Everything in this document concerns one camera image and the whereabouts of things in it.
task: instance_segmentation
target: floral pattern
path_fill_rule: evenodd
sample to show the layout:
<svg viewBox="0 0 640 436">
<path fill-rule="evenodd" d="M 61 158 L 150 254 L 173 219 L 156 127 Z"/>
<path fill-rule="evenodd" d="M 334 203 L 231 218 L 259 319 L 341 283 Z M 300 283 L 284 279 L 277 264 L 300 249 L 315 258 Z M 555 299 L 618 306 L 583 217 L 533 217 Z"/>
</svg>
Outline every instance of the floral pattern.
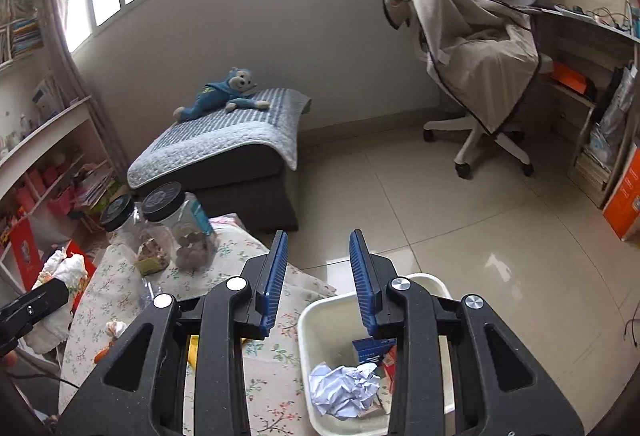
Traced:
<svg viewBox="0 0 640 436">
<path fill-rule="evenodd" d="M 212 265 L 205 270 L 183 272 L 171 264 L 149 276 L 162 291 L 177 299 L 207 293 L 231 275 L 238 275 L 250 257 L 267 249 L 228 217 L 211 220 L 219 247 Z M 110 246 L 92 280 L 71 326 L 62 366 L 62 378 L 81 384 L 94 368 L 94 356 L 107 346 L 108 321 L 130 323 L 142 311 L 139 301 L 140 274 L 130 263 L 132 253 L 123 245 Z M 244 357 L 245 393 L 252 435 L 315 435 L 306 414 L 300 372 L 297 323 L 304 308 L 330 297 L 335 289 L 304 272 L 287 266 L 276 325 L 267 340 L 246 340 Z M 193 391 L 195 372 L 187 366 L 184 390 L 184 434 L 193 434 Z M 59 408 L 64 410 L 75 389 L 61 384 Z"/>
</svg>

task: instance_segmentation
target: plush toy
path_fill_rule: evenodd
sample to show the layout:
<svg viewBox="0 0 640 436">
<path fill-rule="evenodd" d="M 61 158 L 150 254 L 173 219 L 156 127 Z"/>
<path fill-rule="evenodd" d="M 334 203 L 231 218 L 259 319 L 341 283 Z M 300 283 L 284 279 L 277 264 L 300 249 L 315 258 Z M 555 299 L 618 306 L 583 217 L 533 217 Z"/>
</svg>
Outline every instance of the plush toy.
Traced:
<svg viewBox="0 0 640 436">
<path fill-rule="evenodd" d="M 242 96 L 255 87 L 249 70 L 232 68 L 225 81 L 205 84 L 191 108 L 176 109 L 174 119 L 177 122 L 193 121 L 222 107 L 227 113 L 236 108 L 269 109 L 271 104 L 268 101 L 255 101 Z"/>
</svg>

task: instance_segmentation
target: yellow item on shelf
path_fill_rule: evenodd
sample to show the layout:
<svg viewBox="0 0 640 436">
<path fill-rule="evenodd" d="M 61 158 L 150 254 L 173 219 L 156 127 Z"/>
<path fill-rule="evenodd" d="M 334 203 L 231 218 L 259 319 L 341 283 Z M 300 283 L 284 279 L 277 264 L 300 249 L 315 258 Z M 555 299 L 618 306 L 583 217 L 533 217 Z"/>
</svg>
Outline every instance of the yellow item on shelf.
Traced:
<svg viewBox="0 0 640 436">
<path fill-rule="evenodd" d="M 200 337 L 197 335 L 192 335 L 189 337 L 189 351 L 187 353 L 187 362 L 195 370 L 196 363 L 198 361 L 198 341 Z"/>
</svg>

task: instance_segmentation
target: blue label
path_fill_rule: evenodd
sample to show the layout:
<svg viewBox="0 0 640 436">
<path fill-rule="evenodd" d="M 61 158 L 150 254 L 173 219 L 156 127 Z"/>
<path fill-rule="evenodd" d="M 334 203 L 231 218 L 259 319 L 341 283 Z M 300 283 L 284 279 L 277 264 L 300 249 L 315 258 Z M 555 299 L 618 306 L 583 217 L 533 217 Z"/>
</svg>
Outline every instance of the blue label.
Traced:
<svg viewBox="0 0 640 436">
<path fill-rule="evenodd" d="M 202 210 L 199 201 L 194 201 L 193 204 L 191 204 L 191 214 L 193 214 L 193 217 L 195 218 L 196 223 L 200 227 L 201 231 L 206 234 L 210 234 L 213 232 L 213 229 L 211 228 L 211 225 L 209 223 L 209 218 L 207 218 L 204 210 Z"/>
</svg>

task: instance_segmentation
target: office chair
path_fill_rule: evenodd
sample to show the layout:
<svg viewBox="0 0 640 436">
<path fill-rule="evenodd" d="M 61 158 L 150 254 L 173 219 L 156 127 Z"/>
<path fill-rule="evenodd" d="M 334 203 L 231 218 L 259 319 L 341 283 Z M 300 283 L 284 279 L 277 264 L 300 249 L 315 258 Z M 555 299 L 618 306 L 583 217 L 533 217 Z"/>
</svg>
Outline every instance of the office chair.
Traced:
<svg viewBox="0 0 640 436">
<path fill-rule="evenodd" d="M 539 74 L 548 74 L 554 70 L 553 60 L 544 54 L 540 54 L 542 61 L 540 63 Z M 487 132 L 481 126 L 478 120 L 468 113 L 465 117 L 458 119 L 450 119 L 446 121 L 430 121 L 424 126 L 423 138 L 425 142 L 434 142 L 436 140 L 435 131 L 465 131 L 470 129 L 469 136 L 466 137 L 465 143 L 462 149 L 456 155 L 454 162 L 456 164 L 456 173 L 460 178 L 471 178 L 471 166 L 466 162 L 466 154 L 472 149 L 481 139 L 482 135 L 486 135 Z M 494 137 L 494 142 L 497 143 L 502 149 L 515 156 L 522 164 L 522 172 L 525 176 L 533 175 L 534 168 L 529 155 L 524 152 L 523 149 L 517 146 L 524 139 L 524 133 L 515 124 L 508 124 L 505 126 L 501 133 L 498 133 Z"/>
</svg>

